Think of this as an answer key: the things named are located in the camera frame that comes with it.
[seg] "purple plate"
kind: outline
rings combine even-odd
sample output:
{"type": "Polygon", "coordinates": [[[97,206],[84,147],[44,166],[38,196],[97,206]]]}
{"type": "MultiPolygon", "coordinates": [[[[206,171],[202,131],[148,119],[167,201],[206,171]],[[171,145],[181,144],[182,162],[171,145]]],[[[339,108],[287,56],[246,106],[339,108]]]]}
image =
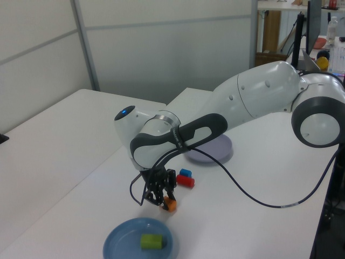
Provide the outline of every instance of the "purple plate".
{"type": "MultiPolygon", "coordinates": [[[[226,135],[220,135],[219,137],[201,146],[198,146],[197,149],[200,149],[201,151],[208,153],[209,155],[221,162],[224,162],[225,160],[230,160],[233,155],[232,142],[226,135]]],[[[188,151],[184,153],[184,155],[187,158],[197,162],[214,162],[212,159],[194,150],[188,151]]]]}

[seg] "bottle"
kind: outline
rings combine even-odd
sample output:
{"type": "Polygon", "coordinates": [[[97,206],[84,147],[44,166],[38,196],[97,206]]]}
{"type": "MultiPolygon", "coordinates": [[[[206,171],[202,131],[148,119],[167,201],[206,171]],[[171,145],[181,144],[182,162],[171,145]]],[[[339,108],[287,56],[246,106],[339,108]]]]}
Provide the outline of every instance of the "bottle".
{"type": "Polygon", "coordinates": [[[335,42],[335,35],[336,35],[336,27],[338,25],[338,21],[336,16],[332,16],[330,22],[328,23],[327,29],[327,45],[333,46],[335,42]]]}

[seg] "green block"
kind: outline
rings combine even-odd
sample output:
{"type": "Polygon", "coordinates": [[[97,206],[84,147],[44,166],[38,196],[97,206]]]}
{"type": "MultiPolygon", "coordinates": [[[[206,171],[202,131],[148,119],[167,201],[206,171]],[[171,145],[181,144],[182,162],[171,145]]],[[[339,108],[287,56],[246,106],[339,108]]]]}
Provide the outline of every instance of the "green block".
{"type": "Polygon", "coordinates": [[[155,234],[142,234],[140,246],[141,249],[162,249],[163,236],[155,234]]]}

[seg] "orange block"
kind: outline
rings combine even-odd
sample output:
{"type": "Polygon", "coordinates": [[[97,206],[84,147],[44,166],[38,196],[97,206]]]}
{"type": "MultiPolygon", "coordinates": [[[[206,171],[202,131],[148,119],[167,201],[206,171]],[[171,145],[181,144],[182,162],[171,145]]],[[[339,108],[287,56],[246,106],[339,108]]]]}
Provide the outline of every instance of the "orange block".
{"type": "Polygon", "coordinates": [[[168,212],[173,212],[174,210],[176,210],[176,206],[177,206],[177,202],[170,199],[169,197],[165,196],[164,197],[164,201],[165,203],[168,205],[168,212]]]}

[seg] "blue plate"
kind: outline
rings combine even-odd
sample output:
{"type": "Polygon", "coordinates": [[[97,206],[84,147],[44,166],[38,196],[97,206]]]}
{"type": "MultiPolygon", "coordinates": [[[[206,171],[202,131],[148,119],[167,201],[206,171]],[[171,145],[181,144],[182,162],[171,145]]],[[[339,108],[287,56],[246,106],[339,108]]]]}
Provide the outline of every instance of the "blue plate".
{"type": "Polygon", "coordinates": [[[103,246],[104,259],[171,259],[173,238],[162,222],[139,217],[118,225],[107,237],[103,246]],[[142,234],[163,235],[163,248],[141,249],[142,234]]]}

